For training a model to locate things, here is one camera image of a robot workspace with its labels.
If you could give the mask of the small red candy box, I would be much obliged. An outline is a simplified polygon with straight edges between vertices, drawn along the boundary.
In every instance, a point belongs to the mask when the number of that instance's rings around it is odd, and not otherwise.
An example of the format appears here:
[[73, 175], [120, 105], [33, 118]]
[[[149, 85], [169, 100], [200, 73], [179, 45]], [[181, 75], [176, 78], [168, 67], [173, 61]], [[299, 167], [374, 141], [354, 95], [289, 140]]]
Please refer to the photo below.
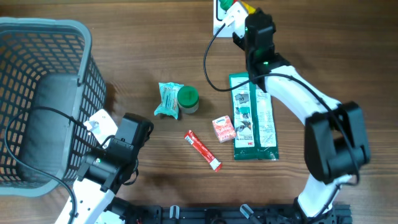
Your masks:
[[232, 140], [236, 137], [236, 131], [228, 115], [214, 119], [212, 125], [220, 143]]

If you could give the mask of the long red snack stick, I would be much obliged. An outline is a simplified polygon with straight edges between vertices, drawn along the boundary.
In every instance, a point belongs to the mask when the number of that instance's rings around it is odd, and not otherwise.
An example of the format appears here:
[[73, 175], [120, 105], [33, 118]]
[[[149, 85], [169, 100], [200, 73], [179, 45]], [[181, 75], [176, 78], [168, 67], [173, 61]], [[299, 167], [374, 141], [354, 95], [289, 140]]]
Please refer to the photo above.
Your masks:
[[209, 163], [210, 167], [218, 172], [222, 168], [222, 163], [213, 155], [213, 153], [199, 140], [197, 135], [192, 131], [188, 130], [185, 134], [184, 139], [196, 149], [202, 157]]

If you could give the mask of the teal white tissue packet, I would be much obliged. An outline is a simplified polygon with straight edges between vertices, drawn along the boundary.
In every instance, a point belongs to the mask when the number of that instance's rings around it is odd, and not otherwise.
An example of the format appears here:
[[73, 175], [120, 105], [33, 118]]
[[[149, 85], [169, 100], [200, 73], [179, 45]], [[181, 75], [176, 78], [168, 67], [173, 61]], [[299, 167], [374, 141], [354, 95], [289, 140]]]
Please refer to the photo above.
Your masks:
[[177, 95], [182, 87], [183, 85], [173, 82], [159, 83], [161, 103], [154, 111], [155, 116], [163, 114], [178, 119], [179, 105]]

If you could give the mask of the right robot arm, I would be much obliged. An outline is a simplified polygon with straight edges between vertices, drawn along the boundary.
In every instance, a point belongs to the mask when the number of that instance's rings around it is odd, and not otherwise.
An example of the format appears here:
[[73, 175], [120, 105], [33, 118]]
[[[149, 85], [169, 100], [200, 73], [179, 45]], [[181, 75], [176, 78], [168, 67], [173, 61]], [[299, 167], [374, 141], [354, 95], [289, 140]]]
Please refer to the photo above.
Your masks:
[[296, 203], [303, 222], [324, 220], [342, 186], [358, 185], [360, 168], [371, 160], [362, 109], [353, 101], [340, 103], [324, 95], [275, 52], [271, 15], [240, 9], [229, 19], [234, 43], [245, 52], [249, 81], [281, 101], [304, 125], [310, 176]]

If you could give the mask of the green lid white jar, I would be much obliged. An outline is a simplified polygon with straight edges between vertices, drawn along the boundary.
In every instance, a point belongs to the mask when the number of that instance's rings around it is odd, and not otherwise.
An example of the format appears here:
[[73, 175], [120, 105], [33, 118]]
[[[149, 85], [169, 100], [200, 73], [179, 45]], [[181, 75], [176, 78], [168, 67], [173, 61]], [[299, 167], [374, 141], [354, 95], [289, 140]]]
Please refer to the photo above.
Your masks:
[[192, 114], [199, 107], [199, 95], [196, 88], [183, 86], [177, 93], [177, 101], [182, 113]]

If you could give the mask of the green 3M gloves package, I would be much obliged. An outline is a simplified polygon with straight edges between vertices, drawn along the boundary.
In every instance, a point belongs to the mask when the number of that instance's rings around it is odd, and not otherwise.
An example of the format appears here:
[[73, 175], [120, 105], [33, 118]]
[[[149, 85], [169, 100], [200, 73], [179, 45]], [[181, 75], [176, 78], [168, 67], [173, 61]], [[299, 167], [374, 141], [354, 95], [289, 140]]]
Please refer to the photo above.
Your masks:
[[271, 96], [247, 83], [231, 91], [236, 160], [279, 159]]

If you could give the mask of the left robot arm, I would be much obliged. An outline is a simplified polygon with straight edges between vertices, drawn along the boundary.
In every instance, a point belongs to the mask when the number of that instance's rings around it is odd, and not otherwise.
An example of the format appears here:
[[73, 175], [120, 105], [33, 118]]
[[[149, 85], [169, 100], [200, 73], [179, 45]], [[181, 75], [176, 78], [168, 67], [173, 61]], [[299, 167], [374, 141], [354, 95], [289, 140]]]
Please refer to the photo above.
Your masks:
[[126, 113], [119, 125], [101, 109], [84, 123], [98, 142], [81, 160], [74, 196], [65, 204], [56, 224], [133, 223], [133, 206], [116, 194], [138, 174], [138, 153], [150, 138], [153, 123]]

